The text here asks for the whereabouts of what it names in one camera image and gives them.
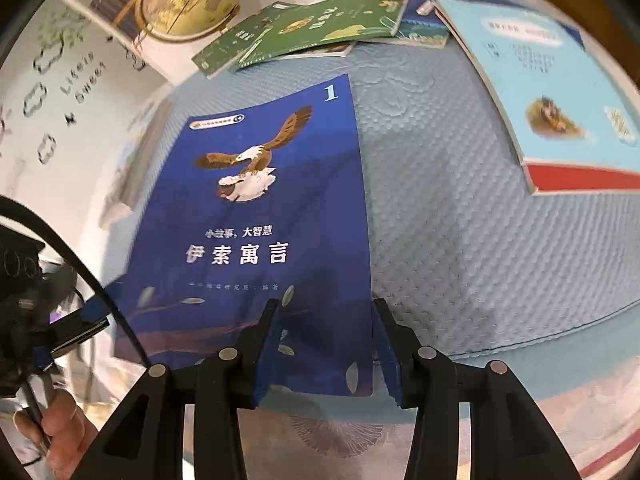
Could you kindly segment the person's left hand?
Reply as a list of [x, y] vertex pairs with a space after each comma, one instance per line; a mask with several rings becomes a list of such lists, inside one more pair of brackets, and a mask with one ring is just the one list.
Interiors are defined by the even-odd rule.
[[24, 411], [17, 412], [13, 421], [20, 434], [46, 454], [55, 478], [63, 480], [72, 478], [99, 433], [74, 397], [64, 389], [54, 390], [40, 428]]

